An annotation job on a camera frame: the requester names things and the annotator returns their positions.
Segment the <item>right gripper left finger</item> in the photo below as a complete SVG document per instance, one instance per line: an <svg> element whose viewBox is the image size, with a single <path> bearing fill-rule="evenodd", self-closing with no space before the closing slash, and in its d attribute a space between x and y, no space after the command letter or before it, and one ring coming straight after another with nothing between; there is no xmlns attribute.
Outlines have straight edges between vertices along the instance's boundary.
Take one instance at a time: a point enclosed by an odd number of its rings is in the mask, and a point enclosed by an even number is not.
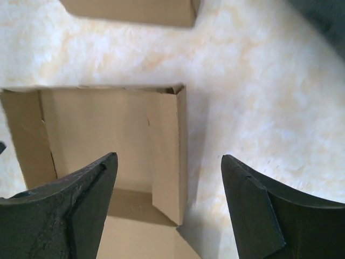
<svg viewBox="0 0 345 259"><path fill-rule="evenodd" d="M1 258L96 258L118 170L108 153L88 166L1 198Z"/></svg>

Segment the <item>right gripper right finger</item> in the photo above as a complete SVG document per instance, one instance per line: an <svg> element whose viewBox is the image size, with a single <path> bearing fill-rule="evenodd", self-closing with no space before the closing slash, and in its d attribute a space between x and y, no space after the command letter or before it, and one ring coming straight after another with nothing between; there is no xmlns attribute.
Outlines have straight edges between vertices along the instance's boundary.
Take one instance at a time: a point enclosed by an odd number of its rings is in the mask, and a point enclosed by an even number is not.
<svg viewBox="0 0 345 259"><path fill-rule="evenodd" d="M222 157L239 258L344 258L344 204L316 197Z"/></svg>

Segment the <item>brown cardboard box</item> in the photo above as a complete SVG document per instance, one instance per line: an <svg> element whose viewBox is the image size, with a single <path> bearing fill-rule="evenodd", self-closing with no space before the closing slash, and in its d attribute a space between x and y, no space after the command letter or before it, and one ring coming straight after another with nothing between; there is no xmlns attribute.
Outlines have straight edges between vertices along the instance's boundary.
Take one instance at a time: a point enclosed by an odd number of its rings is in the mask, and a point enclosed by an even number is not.
<svg viewBox="0 0 345 259"><path fill-rule="evenodd" d="M74 16L175 27L192 27L199 0L61 0Z"/></svg>
<svg viewBox="0 0 345 259"><path fill-rule="evenodd" d="M26 191L108 153L118 170L96 258L197 258L178 232L187 204L186 88L4 91Z"/></svg>

